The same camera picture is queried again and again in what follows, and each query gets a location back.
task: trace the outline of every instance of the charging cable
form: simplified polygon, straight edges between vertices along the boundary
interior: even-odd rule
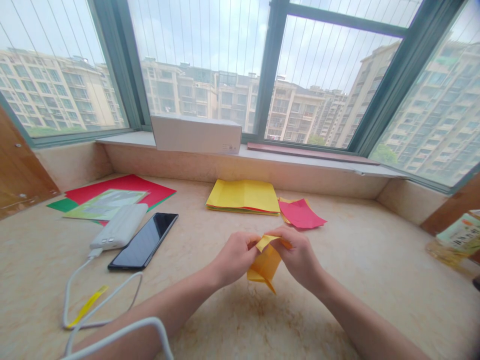
[[[64,301],[64,305],[63,305],[63,319],[62,319],[62,322],[63,322],[62,325],[63,325],[64,329],[72,330],[72,328],[69,326],[70,323],[68,321],[68,311],[69,311],[69,301],[70,301],[70,287],[71,287],[72,281],[73,281],[74,277],[80,272],[80,270],[82,270],[84,267],[86,267],[93,259],[100,256],[101,253],[102,253],[101,248],[97,248],[97,249],[92,250],[90,252],[90,254],[88,255],[88,260],[82,266],[80,266],[77,270],[75,270],[75,272],[70,276],[70,278],[68,279],[68,281],[66,283],[65,301]],[[129,334],[132,331],[135,331],[137,329],[140,329],[144,326],[149,326],[149,325],[154,326],[155,329],[158,332],[160,342],[161,342],[161,346],[163,348],[163,352],[165,353],[165,358],[167,360],[173,360],[174,356],[172,354],[172,351],[170,350],[170,344],[169,344],[169,340],[168,340],[168,337],[167,337],[167,331],[165,330],[165,327],[164,327],[162,321],[157,317],[147,317],[147,318],[144,318],[144,319],[139,320],[137,322],[134,322],[134,323],[132,323],[132,324],[116,331],[116,332],[114,332],[113,334],[103,338],[102,340],[100,340],[100,341],[98,341],[98,342],[96,342],[96,343],[94,343],[94,344],[92,344],[88,347],[85,347],[82,350],[77,351],[77,352],[72,354],[74,337],[81,329],[101,327],[101,326],[111,322],[111,320],[108,320],[108,321],[98,321],[98,322],[87,323],[87,320],[90,319],[101,307],[103,307],[111,298],[113,298],[132,279],[134,279],[136,277],[140,277],[140,280],[138,282],[138,286],[136,288],[136,292],[135,292],[135,296],[133,297],[133,301],[131,302],[127,311],[130,310],[133,307],[133,305],[135,303],[135,300],[137,299],[137,295],[139,293],[140,286],[142,285],[142,278],[143,278],[143,273],[142,272],[137,272],[137,273],[133,274],[132,276],[130,276],[122,285],[117,287],[115,289],[115,291],[109,297],[107,297],[100,305],[98,305],[95,309],[93,309],[87,316],[85,316],[78,324],[76,324],[74,326],[73,331],[71,332],[71,334],[68,338],[68,342],[67,342],[66,347],[65,347],[65,358],[64,358],[64,360],[83,359],[83,358],[97,352],[98,350],[102,349],[103,347],[113,343],[114,341],[120,339],[121,337],[125,336],[126,334]]]

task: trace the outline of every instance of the hand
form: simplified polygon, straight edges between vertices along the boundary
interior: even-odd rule
[[[253,232],[234,232],[225,246],[211,262],[219,275],[220,286],[224,287],[240,279],[254,263],[260,251],[255,246],[261,237]]]
[[[290,249],[282,244],[281,239],[275,239],[270,244],[280,254],[286,268],[295,280],[313,293],[319,286],[319,277],[324,270],[314,254],[309,238],[285,225],[268,231],[265,235],[278,236],[290,243]]]

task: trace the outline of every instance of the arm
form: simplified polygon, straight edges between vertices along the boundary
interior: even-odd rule
[[[76,352],[110,334],[148,317],[157,317],[172,337],[214,292],[243,276],[260,254],[260,237],[236,232],[218,256],[202,270],[150,297],[74,346]],[[157,331],[146,326],[133,331],[89,357],[89,359],[153,359],[160,351]]]
[[[287,226],[269,231],[266,235],[279,236],[292,245],[291,249],[287,249],[280,239],[271,242],[288,271],[327,307],[363,357],[428,359],[392,324],[365,305],[322,268],[305,235]]]

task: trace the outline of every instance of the red paper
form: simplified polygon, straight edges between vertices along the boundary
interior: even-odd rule
[[[139,204],[147,204],[148,207],[157,204],[177,192],[177,190],[158,185],[132,174],[70,190],[65,193],[65,196],[78,205],[81,205],[108,189],[149,192],[147,196],[139,201]]]
[[[327,222],[312,211],[305,199],[291,203],[279,201],[278,204],[282,214],[296,228],[313,229]]]

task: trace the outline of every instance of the smartphone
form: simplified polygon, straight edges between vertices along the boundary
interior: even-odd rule
[[[108,270],[143,270],[178,219],[178,214],[157,212],[108,265]]]

